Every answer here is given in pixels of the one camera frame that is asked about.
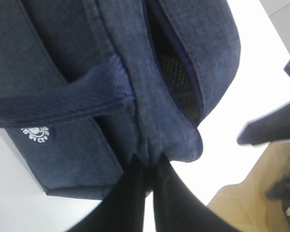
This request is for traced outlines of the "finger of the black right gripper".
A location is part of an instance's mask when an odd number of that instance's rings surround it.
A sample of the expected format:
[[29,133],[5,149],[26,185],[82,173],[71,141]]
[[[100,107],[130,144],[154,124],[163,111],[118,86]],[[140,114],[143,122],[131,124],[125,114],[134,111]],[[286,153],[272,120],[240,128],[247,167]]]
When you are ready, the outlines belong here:
[[290,140],[290,103],[248,123],[237,138],[239,145],[260,145]]

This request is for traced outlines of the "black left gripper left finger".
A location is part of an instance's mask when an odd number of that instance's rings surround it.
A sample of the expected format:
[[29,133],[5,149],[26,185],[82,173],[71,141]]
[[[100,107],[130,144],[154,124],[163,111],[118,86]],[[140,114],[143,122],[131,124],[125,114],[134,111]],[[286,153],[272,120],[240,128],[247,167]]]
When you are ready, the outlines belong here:
[[145,209],[145,166],[136,155],[104,200],[71,232],[141,232]]

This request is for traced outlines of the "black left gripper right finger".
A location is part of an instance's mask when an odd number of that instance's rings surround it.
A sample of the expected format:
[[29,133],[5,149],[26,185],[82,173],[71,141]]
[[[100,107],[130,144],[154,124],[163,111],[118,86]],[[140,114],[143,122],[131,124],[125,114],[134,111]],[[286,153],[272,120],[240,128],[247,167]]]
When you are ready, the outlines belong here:
[[221,232],[222,220],[186,187],[168,158],[154,169],[154,211],[158,232]]

